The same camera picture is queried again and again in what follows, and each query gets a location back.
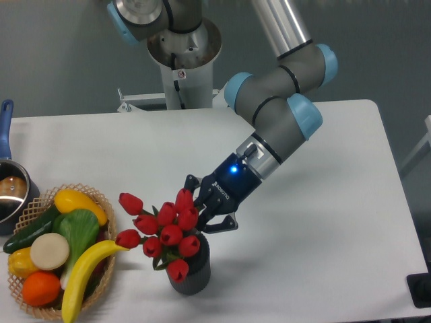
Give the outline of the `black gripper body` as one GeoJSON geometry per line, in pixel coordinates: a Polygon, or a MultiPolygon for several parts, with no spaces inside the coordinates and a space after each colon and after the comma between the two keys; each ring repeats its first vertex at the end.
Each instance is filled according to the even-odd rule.
{"type": "Polygon", "coordinates": [[[237,211],[239,204],[261,184],[251,168],[256,154],[255,151],[232,153],[211,174],[193,180],[193,189],[199,191],[195,206],[203,208],[200,222],[237,211]]]}

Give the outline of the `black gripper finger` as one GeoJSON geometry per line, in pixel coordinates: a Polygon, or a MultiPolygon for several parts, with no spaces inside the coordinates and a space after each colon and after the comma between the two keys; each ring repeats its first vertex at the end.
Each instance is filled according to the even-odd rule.
{"type": "Polygon", "coordinates": [[[201,183],[202,183],[202,178],[189,174],[185,178],[185,183],[183,188],[185,190],[188,190],[191,194],[195,194],[196,192],[199,192],[201,188],[201,183]]]}
{"type": "Polygon", "coordinates": [[[210,213],[209,210],[204,210],[198,217],[198,222],[195,226],[196,230],[207,234],[216,234],[227,231],[235,231],[238,229],[238,222],[236,220],[235,212],[227,214],[220,223],[209,224],[209,221],[214,217],[215,215],[210,213]]]}

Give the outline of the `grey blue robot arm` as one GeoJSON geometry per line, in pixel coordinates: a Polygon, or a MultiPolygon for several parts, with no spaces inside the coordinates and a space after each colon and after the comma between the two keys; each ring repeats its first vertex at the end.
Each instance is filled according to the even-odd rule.
{"type": "MultiPolygon", "coordinates": [[[[335,53],[313,42],[293,2],[252,5],[277,67],[261,77],[238,73],[223,89],[227,105],[254,132],[211,174],[185,181],[198,194],[201,213],[193,229],[208,234],[235,230],[239,204],[322,125],[306,93],[338,70],[335,53]]],[[[203,17],[200,1],[111,1],[107,10],[124,41],[146,41],[160,67],[167,109],[212,107],[213,62],[222,41],[216,25],[203,17]]]]}

